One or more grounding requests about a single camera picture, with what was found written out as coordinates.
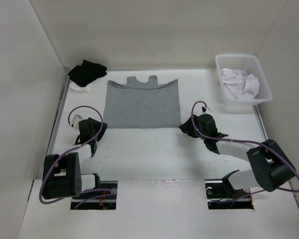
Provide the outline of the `grey tank top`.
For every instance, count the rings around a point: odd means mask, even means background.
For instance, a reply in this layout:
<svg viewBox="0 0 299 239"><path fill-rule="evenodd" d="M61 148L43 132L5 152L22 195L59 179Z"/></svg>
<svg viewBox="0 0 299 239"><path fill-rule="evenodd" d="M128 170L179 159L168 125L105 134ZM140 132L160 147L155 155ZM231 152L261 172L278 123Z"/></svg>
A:
<svg viewBox="0 0 299 239"><path fill-rule="evenodd" d="M103 119L109 128L177 128L181 125L178 80L159 84L135 76L125 84L108 81Z"/></svg>

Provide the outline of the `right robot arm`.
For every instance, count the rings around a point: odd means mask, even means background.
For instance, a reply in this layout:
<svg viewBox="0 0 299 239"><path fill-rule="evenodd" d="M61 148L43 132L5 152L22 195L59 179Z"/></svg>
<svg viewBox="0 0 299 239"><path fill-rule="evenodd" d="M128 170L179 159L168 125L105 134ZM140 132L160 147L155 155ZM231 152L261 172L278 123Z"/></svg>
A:
<svg viewBox="0 0 299 239"><path fill-rule="evenodd" d="M205 147L219 155L228 155L248 162L250 169L235 170L222 178L221 191L231 198L244 188L260 187L272 192L298 176L288 157L271 139L264 142L229 139L218 131L212 115L192 115L180 130L203 140Z"/></svg>

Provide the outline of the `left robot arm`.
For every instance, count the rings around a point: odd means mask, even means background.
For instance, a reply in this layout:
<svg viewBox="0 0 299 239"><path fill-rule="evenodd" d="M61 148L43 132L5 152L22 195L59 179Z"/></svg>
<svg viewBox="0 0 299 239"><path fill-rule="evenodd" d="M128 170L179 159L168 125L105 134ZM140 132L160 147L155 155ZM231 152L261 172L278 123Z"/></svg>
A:
<svg viewBox="0 0 299 239"><path fill-rule="evenodd" d="M108 125L93 118L75 116L71 126L79 131L74 149L63 156L50 154L45 157L41 193L45 200L78 197L83 192L95 199L102 193L99 175L82 174L81 165L95 155L97 143Z"/></svg>

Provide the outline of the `folded white tank top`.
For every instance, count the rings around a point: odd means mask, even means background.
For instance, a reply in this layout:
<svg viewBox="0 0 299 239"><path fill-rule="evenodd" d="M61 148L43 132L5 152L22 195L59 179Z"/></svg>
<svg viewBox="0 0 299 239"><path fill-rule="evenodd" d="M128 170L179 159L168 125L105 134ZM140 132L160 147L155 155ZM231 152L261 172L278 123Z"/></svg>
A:
<svg viewBox="0 0 299 239"><path fill-rule="evenodd" d="M88 84L85 87L80 87L74 82L70 82L69 85L69 91L74 92L74 93L85 93L85 92L90 92L91 84Z"/></svg>

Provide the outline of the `pink tank top in basket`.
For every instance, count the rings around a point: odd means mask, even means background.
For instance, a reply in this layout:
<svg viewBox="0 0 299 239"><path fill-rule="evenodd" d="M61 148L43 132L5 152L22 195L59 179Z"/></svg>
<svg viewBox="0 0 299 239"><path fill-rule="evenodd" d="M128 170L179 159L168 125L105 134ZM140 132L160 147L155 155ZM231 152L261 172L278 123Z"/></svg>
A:
<svg viewBox="0 0 299 239"><path fill-rule="evenodd" d="M239 100L252 100L259 93L259 80L253 74L244 76L242 72L223 68L221 79L224 85Z"/></svg>

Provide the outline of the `folded black tank top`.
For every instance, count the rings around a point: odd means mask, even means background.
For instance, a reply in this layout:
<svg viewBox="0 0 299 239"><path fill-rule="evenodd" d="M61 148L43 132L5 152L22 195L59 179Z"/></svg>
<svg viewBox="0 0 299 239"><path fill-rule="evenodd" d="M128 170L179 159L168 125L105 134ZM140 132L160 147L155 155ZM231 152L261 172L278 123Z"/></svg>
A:
<svg viewBox="0 0 299 239"><path fill-rule="evenodd" d="M107 67L83 60L81 65L75 66L69 73L69 79L79 87L86 87L93 81L106 76Z"/></svg>

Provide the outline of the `white plastic laundry basket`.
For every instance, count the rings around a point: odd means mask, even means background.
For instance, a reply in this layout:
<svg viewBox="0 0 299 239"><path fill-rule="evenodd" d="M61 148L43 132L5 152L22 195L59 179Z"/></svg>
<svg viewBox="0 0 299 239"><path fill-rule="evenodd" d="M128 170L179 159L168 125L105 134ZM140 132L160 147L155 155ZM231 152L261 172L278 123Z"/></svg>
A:
<svg viewBox="0 0 299 239"><path fill-rule="evenodd" d="M215 57L223 102L227 106L256 106L273 99L259 60L253 55Z"/></svg>

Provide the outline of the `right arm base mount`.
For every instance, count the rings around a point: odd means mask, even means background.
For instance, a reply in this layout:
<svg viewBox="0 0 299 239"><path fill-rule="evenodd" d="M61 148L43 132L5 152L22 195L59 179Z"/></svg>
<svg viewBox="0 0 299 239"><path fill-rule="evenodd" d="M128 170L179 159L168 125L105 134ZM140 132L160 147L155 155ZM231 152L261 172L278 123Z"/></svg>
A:
<svg viewBox="0 0 299 239"><path fill-rule="evenodd" d="M205 189L210 210L254 209L251 196L238 200L251 192L249 188L235 190L221 180L209 180L205 181Z"/></svg>

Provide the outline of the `right metal table rail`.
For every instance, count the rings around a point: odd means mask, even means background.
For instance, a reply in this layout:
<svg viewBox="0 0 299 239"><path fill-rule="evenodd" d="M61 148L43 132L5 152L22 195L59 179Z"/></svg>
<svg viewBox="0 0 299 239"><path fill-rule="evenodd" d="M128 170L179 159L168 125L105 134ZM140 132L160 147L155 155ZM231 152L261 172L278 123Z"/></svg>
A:
<svg viewBox="0 0 299 239"><path fill-rule="evenodd" d="M262 116L261 116L261 113L260 113L260 110L259 110L259 107L253 106L253 111L256 116L259 128L261 129L262 136L264 137L265 140L269 139Z"/></svg>

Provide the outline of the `metal table rail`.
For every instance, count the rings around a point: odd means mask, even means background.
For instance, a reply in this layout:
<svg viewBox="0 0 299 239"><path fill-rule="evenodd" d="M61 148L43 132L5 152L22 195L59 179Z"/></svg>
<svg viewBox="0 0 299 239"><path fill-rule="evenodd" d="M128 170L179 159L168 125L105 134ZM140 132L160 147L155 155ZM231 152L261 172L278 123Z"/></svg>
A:
<svg viewBox="0 0 299 239"><path fill-rule="evenodd" d="M259 128L261 129L262 136L264 137L265 140L269 139L262 116L261 116L261 113L260 113L260 110L259 110L259 107L253 106L253 111L256 116Z"/></svg>
<svg viewBox="0 0 299 239"><path fill-rule="evenodd" d="M57 133L58 133L58 129L59 129L59 125L60 125L60 121L61 121L61 118L62 118L62 113L63 113L66 97L67 97L67 93L68 93L68 89L69 89L70 80L69 80L68 73L70 72L71 68L70 67L63 67L63 70L64 70L64 73L65 73L65 76L64 76L64 79L62 81L63 82L62 89L61 89L61 93L60 93L60 97L59 97L59 101L58 101L58 105L57 105L57 109L56 109L56 114L55 114L54 121L53 121L53 126L52 126L52 130L51 130L50 138L49 138L49 141L48 141L46 153L43 156L43 159L41 161L41 169L40 169L40 172L39 172L39 175L38 175L38 179L42 179L42 177L43 177L43 168L44 168L44 159L45 159L45 157L53 152L56 137L57 137Z"/></svg>

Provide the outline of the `left metal table rail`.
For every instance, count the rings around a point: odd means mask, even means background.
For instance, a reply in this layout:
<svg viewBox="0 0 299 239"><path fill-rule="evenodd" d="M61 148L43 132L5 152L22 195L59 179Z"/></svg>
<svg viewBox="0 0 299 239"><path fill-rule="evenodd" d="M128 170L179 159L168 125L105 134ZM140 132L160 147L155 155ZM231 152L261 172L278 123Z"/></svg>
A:
<svg viewBox="0 0 299 239"><path fill-rule="evenodd" d="M61 121L61 118L62 118L62 113L63 113L66 97L67 97L67 93L68 93L68 89L69 89L70 80L69 80L68 73L70 72L71 68L70 67L63 67L63 70L64 70L64 73L65 73L65 76L64 76L64 79L62 81L63 82L62 89L61 89L61 93L60 93L60 97L59 97L59 101L58 101L58 105L57 105L57 109L56 109L56 114L55 114L54 121L53 121L53 126L52 126L52 130L51 130L50 138L49 138L49 141L48 141L46 153L43 156L43 159L41 161L41 169L40 169L40 172L39 172L39 175L38 175L38 179L42 179L42 177L43 177L43 168L44 168L44 159L45 159L45 157L53 152L56 137L57 137L57 133L58 133L58 129L59 129L59 125L60 125L60 121Z"/></svg>

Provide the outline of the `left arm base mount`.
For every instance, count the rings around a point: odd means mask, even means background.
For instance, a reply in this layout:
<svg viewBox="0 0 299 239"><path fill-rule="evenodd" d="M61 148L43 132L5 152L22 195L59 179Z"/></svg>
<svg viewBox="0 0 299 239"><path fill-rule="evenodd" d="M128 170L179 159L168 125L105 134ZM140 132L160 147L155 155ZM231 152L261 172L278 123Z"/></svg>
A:
<svg viewBox="0 0 299 239"><path fill-rule="evenodd" d="M81 194L71 200L71 210L115 210L117 194L107 196L111 192L99 191Z"/></svg>

